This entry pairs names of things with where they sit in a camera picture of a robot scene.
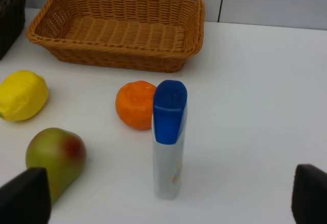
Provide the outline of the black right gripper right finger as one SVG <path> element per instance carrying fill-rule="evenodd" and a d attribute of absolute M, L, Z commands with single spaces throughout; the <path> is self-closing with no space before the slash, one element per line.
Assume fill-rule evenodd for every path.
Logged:
<path fill-rule="evenodd" d="M 296 167 L 292 213 L 296 223 L 326 224 L 326 172 L 311 164 Z"/>

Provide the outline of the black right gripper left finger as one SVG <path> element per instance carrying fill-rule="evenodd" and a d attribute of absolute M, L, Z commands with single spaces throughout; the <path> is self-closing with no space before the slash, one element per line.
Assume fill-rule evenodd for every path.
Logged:
<path fill-rule="evenodd" d="M 1 186 L 1 223 L 48 223 L 51 209 L 45 168 L 29 168 Z"/>

